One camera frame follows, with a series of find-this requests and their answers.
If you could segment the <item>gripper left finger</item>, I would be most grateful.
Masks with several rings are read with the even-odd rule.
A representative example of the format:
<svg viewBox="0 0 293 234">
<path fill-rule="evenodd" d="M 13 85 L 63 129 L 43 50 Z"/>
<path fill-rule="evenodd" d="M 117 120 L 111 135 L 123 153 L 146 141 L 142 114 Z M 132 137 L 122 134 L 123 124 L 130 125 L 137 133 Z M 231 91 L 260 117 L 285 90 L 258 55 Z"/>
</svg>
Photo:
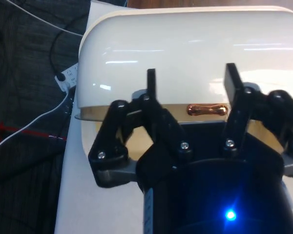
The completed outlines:
<svg viewBox="0 0 293 234">
<path fill-rule="evenodd" d="M 131 102 L 113 101 L 104 117 L 88 160 L 96 169 L 112 169 L 129 159 L 126 143 L 133 130 L 144 127 L 153 143 L 162 143 L 177 161 L 193 158 L 193 148 L 182 126 L 156 98 L 156 71 L 147 70 L 147 89 Z"/>
</svg>

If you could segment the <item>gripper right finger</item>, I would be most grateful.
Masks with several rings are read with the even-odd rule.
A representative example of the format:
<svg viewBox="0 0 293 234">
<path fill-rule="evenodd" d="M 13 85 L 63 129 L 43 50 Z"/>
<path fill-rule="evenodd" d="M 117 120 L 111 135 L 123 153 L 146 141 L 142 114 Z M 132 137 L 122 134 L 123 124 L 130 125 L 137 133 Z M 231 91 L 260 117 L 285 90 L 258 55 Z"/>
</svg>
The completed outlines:
<svg viewBox="0 0 293 234">
<path fill-rule="evenodd" d="M 293 157 L 293 98 L 284 90 L 267 95 L 246 86 L 234 63 L 226 64 L 224 87 L 231 111 L 222 133 L 223 153 L 235 157 L 242 149 L 250 120 L 262 122 Z"/>
</svg>

